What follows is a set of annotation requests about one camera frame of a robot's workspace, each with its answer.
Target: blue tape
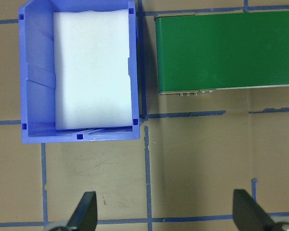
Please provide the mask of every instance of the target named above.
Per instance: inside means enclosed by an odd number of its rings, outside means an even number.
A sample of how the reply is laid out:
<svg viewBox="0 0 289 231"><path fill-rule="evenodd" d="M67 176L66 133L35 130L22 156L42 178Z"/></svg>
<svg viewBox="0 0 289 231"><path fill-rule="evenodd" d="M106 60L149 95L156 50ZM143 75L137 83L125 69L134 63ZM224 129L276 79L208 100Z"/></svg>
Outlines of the blue tape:
<svg viewBox="0 0 289 231"><path fill-rule="evenodd" d="M43 226L43 222L7 222L0 223L0 228L2 227L34 227L34 226Z"/></svg>
<svg viewBox="0 0 289 231"><path fill-rule="evenodd" d="M143 0L138 0L138 12L143 11Z"/></svg>
<svg viewBox="0 0 289 231"><path fill-rule="evenodd" d="M194 222L194 221L207 221L207 220L229 220L232 215L218 215L218 216L203 216L203 217L190 217L190 218L153 218L153 222Z"/></svg>
<svg viewBox="0 0 289 231"><path fill-rule="evenodd" d="M14 24L14 23L18 23L18 19L0 20L0 24Z"/></svg>
<svg viewBox="0 0 289 231"><path fill-rule="evenodd" d="M156 118L176 118L176 117L195 117L195 116L221 116L225 114L226 111L207 111L207 112L178 112L178 113L164 113L164 114L148 114L146 119L156 119Z"/></svg>
<svg viewBox="0 0 289 231"><path fill-rule="evenodd" d="M44 143L40 144L41 147L41 162L42 162L42 193L43 193L43 221L44 225L48 224L48 208L47 208L47 191L46 186L46 145Z"/></svg>
<svg viewBox="0 0 289 231"><path fill-rule="evenodd" d="M258 183L257 178L251 179L251 196L254 199L254 201L257 201L256 198L257 183Z"/></svg>
<svg viewBox="0 0 289 231"><path fill-rule="evenodd" d="M283 213L269 213L272 217L289 217L289 212L283 212Z"/></svg>
<svg viewBox="0 0 289 231"><path fill-rule="evenodd" d="M258 112L249 112L249 114L261 114L261 113L277 113L277 112L289 112L289 107L283 107L280 109L275 109L275 108L265 108L262 111Z"/></svg>
<svg viewBox="0 0 289 231"><path fill-rule="evenodd" d="M269 213L270 216L275 217L289 217L289 212ZM113 219L113 220L99 220L97 224L134 224L134 223L149 223L152 228L152 223L164 222L196 222L196 221L210 221L210 220L230 220L232 215L217 215L217 216L203 216L203 217L188 217L188 218L134 218L134 219ZM0 223L0 227L28 227L28 226L43 226L43 222L8 222Z"/></svg>
<svg viewBox="0 0 289 231"><path fill-rule="evenodd" d="M15 125L21 124L20 120L0 120L0 125Z"/></svg>
<svg viewBox="0 0 289 231"><path fill-rule="evenodd" d="M232 8L208 8L208 9L192 9L192 10L179 10L179 11L147 11L143 12L144 16L156 16L164 13L216 13L216 12L231 12L243 10L243 7Z"/></svg>
<svg viewBox="0 0 289 231"><path fill-rule="evenodd" d="M147 223L147 218L99 220L98 225Z"/></svg>
<svg viewBox="0 0 289 231"><path fill-rule="evenodd" d="M271 10L289 10L289 5L278 6L250 6L250 11L271 11Z"/></svg>
<svg viewBox="0 0 289 231"><path fill-rule="evenodd" d="M244 0L244 11L245 12L249 11L249 0Z"/></svg>
<svg viewBox="0 0 289 231"><path fill-rule="evenodd" d="M150 151L149 151L149 127L144 127L144 158L145 158L145 183L146 183L146 209L148 217L148 231L152 231L152 200L151 200L151 175L150 175Z"/></svg>

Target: plastic bin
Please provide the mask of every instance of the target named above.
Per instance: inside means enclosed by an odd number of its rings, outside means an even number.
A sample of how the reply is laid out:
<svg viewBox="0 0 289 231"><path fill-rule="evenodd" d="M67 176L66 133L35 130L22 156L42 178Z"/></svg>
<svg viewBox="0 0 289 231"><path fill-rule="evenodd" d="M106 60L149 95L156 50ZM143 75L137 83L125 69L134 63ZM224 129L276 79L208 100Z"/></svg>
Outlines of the plastic bin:
<svg viewBox="0 0 289 231"><path fill-rule="evenodd" d="M120 128L55 129L53 12L129 9L132 126ZM23 143L139 139L134 0L29 0L19 8L21 123Z"/></svg>

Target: white foam block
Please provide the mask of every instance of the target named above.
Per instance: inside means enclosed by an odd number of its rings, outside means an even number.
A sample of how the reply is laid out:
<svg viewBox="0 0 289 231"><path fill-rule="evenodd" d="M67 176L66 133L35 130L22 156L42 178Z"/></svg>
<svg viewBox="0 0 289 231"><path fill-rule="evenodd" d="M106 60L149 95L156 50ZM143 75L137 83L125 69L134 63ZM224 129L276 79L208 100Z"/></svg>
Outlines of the white foam block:
<svg viewBox="0 0 289 231"><path fill-rule="evenodd" d="M54 13L56 129L132 125L128 10Z"/></svg>

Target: metal edge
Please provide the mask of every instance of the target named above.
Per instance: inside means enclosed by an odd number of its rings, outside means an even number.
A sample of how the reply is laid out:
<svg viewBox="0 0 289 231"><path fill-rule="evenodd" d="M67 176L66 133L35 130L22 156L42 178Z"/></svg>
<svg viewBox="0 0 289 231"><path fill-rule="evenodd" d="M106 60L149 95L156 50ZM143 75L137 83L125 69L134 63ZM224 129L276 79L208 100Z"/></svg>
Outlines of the metal edge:
<svg viewBox="0 0 289 231"><path fill-rule="evenodd" d="M192 15L196 15L196 13L164 13L164 14L158 14L154 16L154 21L158 18L164 18L164 17L192 16Z"/></svg>

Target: metal screw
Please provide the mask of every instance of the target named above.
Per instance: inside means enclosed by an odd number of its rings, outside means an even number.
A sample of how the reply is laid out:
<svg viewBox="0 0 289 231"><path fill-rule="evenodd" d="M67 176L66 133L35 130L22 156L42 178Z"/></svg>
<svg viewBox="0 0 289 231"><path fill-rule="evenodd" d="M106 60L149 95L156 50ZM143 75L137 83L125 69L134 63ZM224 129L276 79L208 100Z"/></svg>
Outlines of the metal screw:
<svg viewBox="0 0 289 231"><path fill-rule="evenodd" d="M289 224L284 224L281 228L282 228L284 231L289 231Z"/></svg>

